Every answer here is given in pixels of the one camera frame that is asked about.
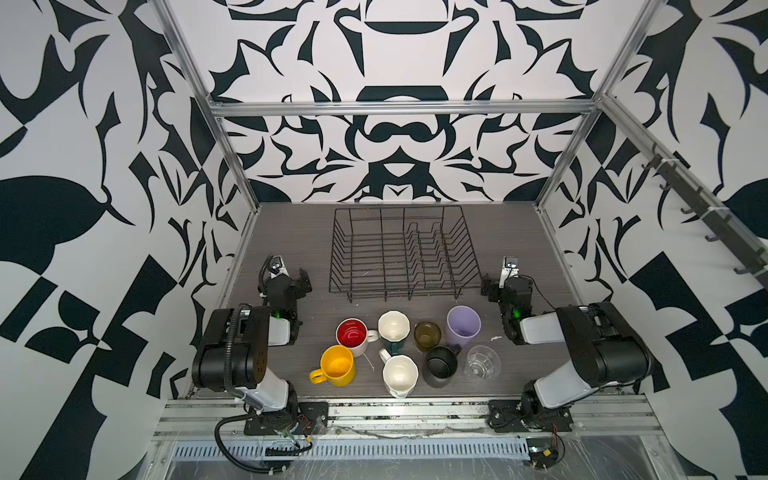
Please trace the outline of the yellow ceramic mug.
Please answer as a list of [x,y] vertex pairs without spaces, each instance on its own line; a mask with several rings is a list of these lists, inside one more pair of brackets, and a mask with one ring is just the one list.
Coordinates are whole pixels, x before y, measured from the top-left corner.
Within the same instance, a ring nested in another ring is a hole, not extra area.
[[329,382],[336,387],[345,387],[355,378],[355,357],[350,349],[334,345],[325,350],[320,359],[320,368],[309,374],[312,384]]

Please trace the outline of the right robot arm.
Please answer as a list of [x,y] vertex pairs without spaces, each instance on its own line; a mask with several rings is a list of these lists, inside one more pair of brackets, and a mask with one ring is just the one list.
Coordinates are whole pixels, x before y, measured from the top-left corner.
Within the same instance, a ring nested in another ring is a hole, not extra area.
[[649,376],[654,357],[640,335],[610,302],[553,307],[535,315],[535,282],[521,275],[482,277],[481,294],[499,306],[504,333],[516,345],[563,344],[569,360],[526,384],[520,400],[491,403],[488,424],[496,431],[564,428],[569,407],[606,387],[625,387]]

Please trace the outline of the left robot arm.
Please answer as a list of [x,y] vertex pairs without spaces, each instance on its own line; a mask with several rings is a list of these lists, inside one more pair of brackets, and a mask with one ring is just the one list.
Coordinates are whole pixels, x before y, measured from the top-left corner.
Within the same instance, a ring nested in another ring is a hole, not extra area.
[[193,360],[193,385],[225,392],[258,414],[295,416],[295,389],[268,367],[268,353],[296,342],[302,325],[298,301],[311,291],[301,269],[296,279],[281,273],[265,281],[259,306],[215,310]]

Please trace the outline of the lilac plastic cup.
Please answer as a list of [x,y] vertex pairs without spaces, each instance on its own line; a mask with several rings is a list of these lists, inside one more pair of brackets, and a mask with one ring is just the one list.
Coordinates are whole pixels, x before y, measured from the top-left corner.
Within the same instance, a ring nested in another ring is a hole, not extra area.
[[480,333],[481,328],[482,320],[474,309],[454,306],[446,317],[446,343],[463,348]]

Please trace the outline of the clear glass cup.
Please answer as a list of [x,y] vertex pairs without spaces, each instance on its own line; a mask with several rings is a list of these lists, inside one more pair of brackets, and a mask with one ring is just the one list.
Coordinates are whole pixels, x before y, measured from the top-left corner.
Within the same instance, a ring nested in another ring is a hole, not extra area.
[[485,383],[497,378],[501,367],[501,359],[492,348],[477,345],[467,354],[464,375],[470,383]]

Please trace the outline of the amber glass cup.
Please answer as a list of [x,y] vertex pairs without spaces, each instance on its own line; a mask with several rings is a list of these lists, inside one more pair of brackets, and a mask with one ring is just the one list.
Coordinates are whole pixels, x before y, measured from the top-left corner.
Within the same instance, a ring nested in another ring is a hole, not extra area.
[[422,321],[414,328],[414,339],[417,348],[422,352],[427,352],[440,344],[442,330],[434,322]]

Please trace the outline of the black mug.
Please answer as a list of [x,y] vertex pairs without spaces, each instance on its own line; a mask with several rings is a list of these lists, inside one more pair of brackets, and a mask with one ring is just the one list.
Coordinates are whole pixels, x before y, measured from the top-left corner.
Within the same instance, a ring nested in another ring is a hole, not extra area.
[[433,388],[442,388],[450,383],[458,370],[458,356],[462,348],[458,345],[438,345],[431,348],[425,357],[423,378]]

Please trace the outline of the cream faceted cup teal base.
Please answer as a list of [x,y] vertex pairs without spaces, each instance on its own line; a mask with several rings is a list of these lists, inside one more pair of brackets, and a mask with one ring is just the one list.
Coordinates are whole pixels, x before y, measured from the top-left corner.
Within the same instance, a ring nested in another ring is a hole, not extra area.
[[377,330],[385,350],[390,355],[398,355],[410,334],[410,320],[402,312],[388,311],[380,316]]

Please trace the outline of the cream ceramic mug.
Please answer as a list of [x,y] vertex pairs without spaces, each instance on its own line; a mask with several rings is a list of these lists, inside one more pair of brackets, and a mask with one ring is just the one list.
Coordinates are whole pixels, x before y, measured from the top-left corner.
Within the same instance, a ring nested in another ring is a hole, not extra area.
[[415,388],[419,370],[407,355],[391,355],[386,349],[379,350],[384,363],[382,378],[389,394],[394,398],[406,398]]

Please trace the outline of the small circuit board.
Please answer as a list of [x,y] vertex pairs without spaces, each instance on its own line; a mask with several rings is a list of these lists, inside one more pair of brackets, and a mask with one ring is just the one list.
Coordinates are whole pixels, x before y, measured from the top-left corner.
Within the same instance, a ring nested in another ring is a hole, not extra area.
[[549,470],[559,464],[564,458],[564,445],[562,443],[529,443],[528,465],[536,470]]

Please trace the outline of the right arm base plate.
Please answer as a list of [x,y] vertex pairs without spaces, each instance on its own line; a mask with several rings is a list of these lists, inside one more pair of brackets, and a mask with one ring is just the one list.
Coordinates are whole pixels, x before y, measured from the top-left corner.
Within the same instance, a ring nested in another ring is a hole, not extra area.
[[488,407],[486,423],[496,433],[572,431],[568,407],[547,409],[528,400],[491,400]]

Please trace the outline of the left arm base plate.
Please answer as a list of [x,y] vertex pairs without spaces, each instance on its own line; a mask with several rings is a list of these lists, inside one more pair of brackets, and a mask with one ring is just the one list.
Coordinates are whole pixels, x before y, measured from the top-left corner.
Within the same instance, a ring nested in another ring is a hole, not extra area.
[[256,414],[246,421],[246,436],[266,436],[278,432],[294,435],[312,435],[326,428],[329,415],[327,402],[289,403],[279,411]]

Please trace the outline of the grey wall hook rail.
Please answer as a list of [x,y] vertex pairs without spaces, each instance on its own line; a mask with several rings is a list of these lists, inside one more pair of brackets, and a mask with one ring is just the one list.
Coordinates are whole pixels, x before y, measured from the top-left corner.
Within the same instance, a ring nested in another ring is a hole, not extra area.
[[733,272],[749,275],[767,290],[767,246],[736,213],[718,199],[691,170],[674,155],[651,146],[651,159],[643,170],[662,180],[660,189],[673,192],[684,204],[681,214],[703,222],[710,234],[707,242],[721,243],[739,262]]

